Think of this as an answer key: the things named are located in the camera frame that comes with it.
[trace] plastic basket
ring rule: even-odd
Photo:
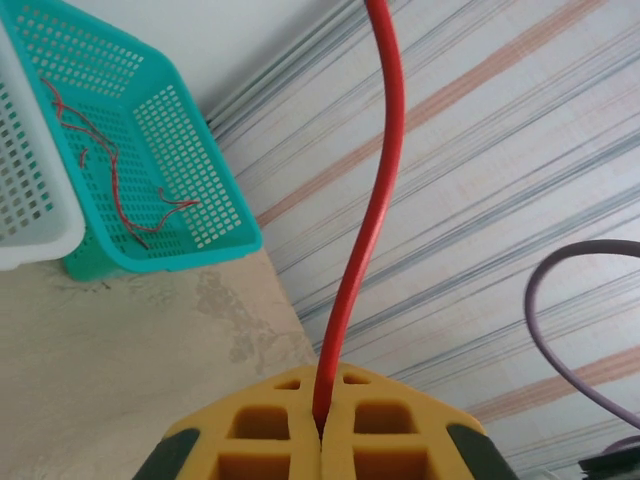
[[[84,219],[40,106],[0,22],[0,270],[75,249]]]
[[[85,213],[85,237],[65,258],[73,278],[182,270],[261,246],[260,230],[222,154],[164,55],[58,0],[0,0],[2,6]],[[120,196],[132,221],[153,227],[168,212],[159,188],[171,200],[200,203],[170,217],[158,233],[141,233],[145,248],[117,215],[108,155],[86,134],[61,126],[42,78],[117,144]]]

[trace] cable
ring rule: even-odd
[[[178,206],[173,208],[169,212],[167,212],[162,217],[162,219],[160,220],[158,225],[156,225],[153,228],[152,227],[145,227],[145,226],[139,225],[139,224],[134,223],[131,220],[129,220],[129,218],[124,213],[124,208],[123,208],[122,202],[120,200],[119,177],[118,177],[118,158],[120,156],[120,150],[118,149],[118,146],[114,142],[109,140],[107,138],[107,136],[104,135],[98,129],[98,127],[96,127],[84,114],[82,114],[78,110],[70,107],[69,105],[65,105],[62,102],[62,97],[60,96],[60,93],[51,84],[51,82],[49,82],[48,80],[46,80],[44,78],[41,78],[40,80],[51,90],[51,92],[53,93],[53,96],[55,97],[55,102],[53,102],[53,105],[56,107],[56,117],[60,121],[60,124],[64,128],[67,128],[69,130],[74,130],[74,131],[86,133],[87,135],[89,135],[90,138],[92,138],[96,143],[98,143],[107,152],[107,154],[109,155],[109,159],[111,160],[111,186],[112,186],[112,192],[113,192],[113,200],[114,200],[114,203],[115,203],[115,206],[116,206],[116,212],[118,213],[118,216],[120,217],[120,220],[121,220],[122,224],[124,225],[124,227],[127,229],[127,231],[144,248],[146,248],[148,250],[149,249],[149,245],[147,244],[147,242],[145,242],[142,239],[142,237],[140,237],[140,235],[138,233],[136,233],[135,230],[141,230],[143,232],[149,232],[149,233],[157,233],[162,229],[162,227],[164,227],[164,224],[167,222],[169,217],[171,217],[171,215],[173,215],[176,212],[179,212],[180,210],[184,210],[186,208],[189,208],[189,207],[194,206],[194,205],[198,205],[200,203],[199,200],[181,200],[181,201],[170,201],[170,200],[167,200],[163,195],[162,187],[160,187],[158,189],[158,195],[160,196],[160,199],[163,202],[168,203],[170,205],[178,205]],[[69,111],[69,112],[73,113],[74,115],[76,115],[77,117],[79,117],[80,120],[82,120],[86,125],[89,126],[89,128],[91,128],[91,130],[87,130],[86,128],[79,127],[77,125],[72,125],[70,123],[64,122],[62,120],[62,115],[63,115],[63,113],[65,111]],[[85,147],[82,150],[82,152],[80,153],[80,168],[84,168],[85,160],[86,160],[86,156],[87,156],[88,152],[89,152],[89,149]]]
[[[531,338],[536,344],[536,347],[538,347],[538,350],[540,350],[551,366],[555,368],[567,382],[605,410],[613,413],[616,417],[624,420],[629,425],[640,429],[640,417],[626,410],[621,405],[609,400],[604,395],[601,395],[593,387],[587,385],[583,380],[578,378],[578,376],[564,363],[562,363],[556,354],[551,351],[549,345],[547,345],[547,342],[544,340],[542,333],[540,332],[540,325],[535,313],[535,301],[542,279],[553,267],[563,260],[582,255],[622,255],[625,257],[640,258],[640,243],[627,240],[589,240],[562,247],[545,258],[531,274],[531,278],[529,279],[529,283],[527,284],[527,289],[525,291],[524,316],[527,322],[527,328],[529,329]],[[633,437],[629,437],[614,443],[608,447],[605,452],[613,451],[617,448],[628,445],[631,443],[632,438]]]
[[[391,13],[386,0],[366,0],[366,6],[378,44],[384,77],[384,140],[369,206],[338,288],[318,362],[313,391],[313,417],[320,437],[331,406],[333,384],[349,317],[391,202],[404,140],[404,77]]]
[[[617,452],[618,450],[632,447],[638,443],[640,443],[640,435],[633,435],[631,437],[623,438],[622,440],[618,440],[617,442],[612,443],[607,448],[605,448],[602,453]]]

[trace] black object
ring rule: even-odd
[[[199,436],[200,430],[189,428],[163,439],[133,480],[175,480]]]
[[[584,480],[640,479],[640,447],[601,453],[578,462]]]
[[[489,437],[464,425],[447,431],[475,480],[518,480]]]

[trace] striped wall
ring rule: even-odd
[[[640,2],[396,0],[407,135],[344,360],[476,415],[521,474],[565,478],[630,428],[534,349],[522,295],[572,241],[640,237]],[[218,141],[316,348],[383,128],[365,22]],[[539,301],[566,362],[640,412],[640,264],[572,260]]]

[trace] red wire in basket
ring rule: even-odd
[[[46,80],[44,78],[41,78],[40,80],[42,80],[42,82],[47,87],[49,87],[49,89],[53,92],[53,95],[55,97],[55,101],[53,102],[53,105],[56,107],[56,117],[60,121],[60,124],[64,128],[67,128],[69,130],[76,130],[76,131],[79,131],[79,132],[86,133],[96,143],[98,143],[107,152],[107,154],[109,155],[109,159],[111,160],[111,186],[112,186],[112,191],[113,191],[113,200],[114,200],[114,203],[116,205],[116,211],[118,212],[118,217],[120,218],[120,221],[125,226],[127,231],[144,248],[149,249],[149,245],[142,238],[140,238],[140,235],[138,235],[138,233],[136,233],[134,231],[134,229],[135,230],[141,230],[143,232],[157,233],[158,231],[160,231],[160,229],[162,229],[162,227],[164,227],[164,224],[167,222],[167,220],[169,219],[169,217],[171,215],[173,215],[174,213],[179,212],[180,210],[184,210],[185,208],[188,208],[188,207],[191,207],[193,205],[197,205],[197,204],[200,203],[199,200],[179,200],[179,201],[167,200],[166,198],[164,198],[164,194],[163,194],[164,192],[163,192],[162,188],[159,188],[158,189],[158,195],[160,196],[160,199],[163,202],[165,202],[165,203],[167,203],[169,205],[177,205],[177,207],[175,207],[174,209],[172,209],[169,212],[167,212],[164,215],[164,217],[162,217],[162,219],[160,220],[158,225],[156,225],[153,228],[145,227],[143,225],[139,225],[139,224],[134,223],[131,220],[129,220],[127,218],[127,215],[124,213],[124,209],[122,208],[122,202],[120,201],[120,189],[119,189],[119,178],[118,178],[118,168],[117,168],[117,166],[118,166],[118,158],[120,156],[120,151],[118,149],[118,146],[115,143],[113,143],[111,140],[109,140],[107,138],[107,136],[104,135],[98,129],[98,127],[96,127],[84,114],[80,113],[79,111],[77,111],[74,108],[71,108],[68,105],[65,105],[62,102],[62,97],[60,96],[60,93],[51,84],[51,82],[49,82],[48,80]],[[79,117],[91,130],[87,130],[86,128],[78,127],[77,125],[72,125],[70,123],[63,122],[62,121],[62,114],[64,113],[65,110],[68,110],[69,112],[71,112],[71,113],[75,114],[77,117]],[[82,153],[80,154],[80,168],[84,168],[85,159],[86,159],[86,156],[87,156],[88,152],[89,152],[89,149],[86,148],[86,147],[84,148],[84,150],[82,150]]]
[[[386,96],[386,119],[380,166],[362,227],[340,282],[329,317],[313,391],[313,417],[322,437],[331,406],[340,350],[360,285],[389,209],[404,140],[404,77],[402,59],[386,0],[366,0],[376,37]]]

